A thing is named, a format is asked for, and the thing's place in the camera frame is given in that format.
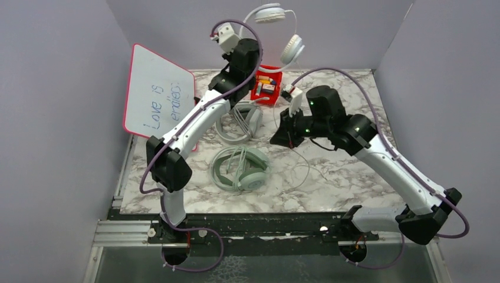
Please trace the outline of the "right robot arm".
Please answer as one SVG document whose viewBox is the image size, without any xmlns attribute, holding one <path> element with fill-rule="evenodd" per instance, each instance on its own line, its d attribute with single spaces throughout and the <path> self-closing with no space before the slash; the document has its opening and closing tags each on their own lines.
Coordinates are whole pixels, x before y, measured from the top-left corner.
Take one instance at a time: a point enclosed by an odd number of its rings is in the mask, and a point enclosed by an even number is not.
<svg viewBox="0 0 500 283">
<path fill-rule="evenodd" d="M 320 85 L 306 93 L 291 84 L 281 95 L 290 106 L 279 115 L 273 145 L 293 149 L 305 138 L 326 138 L 372 168 L 404 200 L 401 207 L 352 207 L 342 218 L 341 234 L 354 240 L 363 232 L 400 232 L 419 245 L 437 236 L 453 206 L 461 200 L 455 188 L 444 189 L 402 156 L 377 126 L 362 114 L 347 114 L 337 90 Z"/>
</svg>

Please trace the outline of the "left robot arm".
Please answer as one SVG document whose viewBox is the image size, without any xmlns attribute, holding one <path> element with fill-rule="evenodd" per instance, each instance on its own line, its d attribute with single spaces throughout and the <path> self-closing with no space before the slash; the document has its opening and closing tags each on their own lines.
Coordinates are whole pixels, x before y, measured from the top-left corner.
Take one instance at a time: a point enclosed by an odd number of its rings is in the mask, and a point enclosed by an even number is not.
<svg viewBox="0 0 500 283">
<path fill-rule="evenodd" d="M 151 136 L 146 143 L 148 166 L 145 174 L 151 175 L 158 185 L 160 215 L 166 222 L 162 232 L 171 242 L 178 242 L 185 236 L 183 189 L 192 177 L 187 158 L 213 124 L 254 87 L 262 47 L 259 41 L 244 38 L 223 58 L 228 65 L 213 77 L 208 90 L 189 114 L 163 137 Z"/>
</svg>

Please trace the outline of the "white headphones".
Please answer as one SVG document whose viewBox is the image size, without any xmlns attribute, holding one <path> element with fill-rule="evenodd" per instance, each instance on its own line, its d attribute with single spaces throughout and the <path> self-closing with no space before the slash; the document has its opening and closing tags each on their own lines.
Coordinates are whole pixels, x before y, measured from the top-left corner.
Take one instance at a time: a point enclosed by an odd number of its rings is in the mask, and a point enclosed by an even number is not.
<svg viewBox="0 0 500 283">
<path fill-rule="evenodd" d="M 279 55 L 275 62 L 279 67 L 263 63 L 258 70 L 265 74 L 285 71 L 297 63 L 305 48 L 304 40 L 297 34 L 297 15 L 279 3 L 260 5 L 247 13 L 243 22 L 254 21 L 264 32 L 264 43 L 270 47 L 272 55 Z"/>
</svg>

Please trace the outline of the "grey white gaming headset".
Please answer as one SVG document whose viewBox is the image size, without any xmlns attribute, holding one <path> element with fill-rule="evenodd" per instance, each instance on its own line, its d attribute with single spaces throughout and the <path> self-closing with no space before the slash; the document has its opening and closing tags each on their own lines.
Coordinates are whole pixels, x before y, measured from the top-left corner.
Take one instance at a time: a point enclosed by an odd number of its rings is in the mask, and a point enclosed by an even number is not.
<svg viewBox="0 0 500 283">
<path fill-rule="evenodd" d="M 243 136 L 233 137 L 224 131 L 222 119 L 216 121 L 216 132 L 221 139 L 229 144 L 242 144 L 254 137 L 262 124 L 263 111 L 256 101 L 241 100 L 229 112 L 243 132 Z"/>
</svg>

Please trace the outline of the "green headphones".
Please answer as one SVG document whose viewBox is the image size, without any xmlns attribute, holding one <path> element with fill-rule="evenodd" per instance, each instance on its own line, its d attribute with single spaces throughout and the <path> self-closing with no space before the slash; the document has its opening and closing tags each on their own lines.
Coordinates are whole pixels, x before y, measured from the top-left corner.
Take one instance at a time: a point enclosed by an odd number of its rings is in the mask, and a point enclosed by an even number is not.
<svg viewBox="0 0 500 283">
<path fill-rule="evenodd" d="M 220 189 L 250 192 L 263 187 L 271 172 L 270 161 L 260 150 L 230 146 L 219 151 L 209 165 L 209 176 Z"/>
</svg>

